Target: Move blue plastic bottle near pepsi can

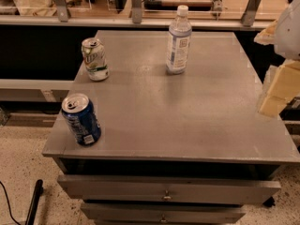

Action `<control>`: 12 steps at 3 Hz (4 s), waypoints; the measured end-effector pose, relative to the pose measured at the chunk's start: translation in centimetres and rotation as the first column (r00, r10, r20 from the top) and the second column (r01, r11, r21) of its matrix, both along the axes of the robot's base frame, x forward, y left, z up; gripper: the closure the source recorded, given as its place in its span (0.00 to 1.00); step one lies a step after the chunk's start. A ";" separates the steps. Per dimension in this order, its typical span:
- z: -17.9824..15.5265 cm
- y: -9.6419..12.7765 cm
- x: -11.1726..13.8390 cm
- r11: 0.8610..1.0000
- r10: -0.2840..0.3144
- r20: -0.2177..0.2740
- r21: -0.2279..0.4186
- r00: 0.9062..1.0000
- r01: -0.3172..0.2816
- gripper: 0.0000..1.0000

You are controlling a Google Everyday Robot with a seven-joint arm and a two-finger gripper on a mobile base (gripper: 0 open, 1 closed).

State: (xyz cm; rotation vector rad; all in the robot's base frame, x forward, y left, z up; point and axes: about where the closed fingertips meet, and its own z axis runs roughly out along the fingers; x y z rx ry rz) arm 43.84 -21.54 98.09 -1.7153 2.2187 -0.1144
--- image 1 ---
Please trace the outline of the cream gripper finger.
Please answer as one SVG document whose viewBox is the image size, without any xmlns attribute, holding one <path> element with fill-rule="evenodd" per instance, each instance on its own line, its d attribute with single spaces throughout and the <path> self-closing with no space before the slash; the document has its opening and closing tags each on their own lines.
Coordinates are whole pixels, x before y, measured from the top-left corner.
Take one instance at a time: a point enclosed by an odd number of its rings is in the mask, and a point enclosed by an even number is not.
<svg viewBox="0 0 300 225">
<path fill-rule="evenodd" d="M 256 35 L 254 41 L 261 45 L 273 45 L 275 43 L 275 32 L 278 20 L 271 22 L 265 29 Z"/>
<path fill-rule="evenodd" d="M 260 114 L 277 117 L 300 94 L 300 62 L 286 60 L 279 67 L 267 70 L 257 110 Z"/>
</svg>

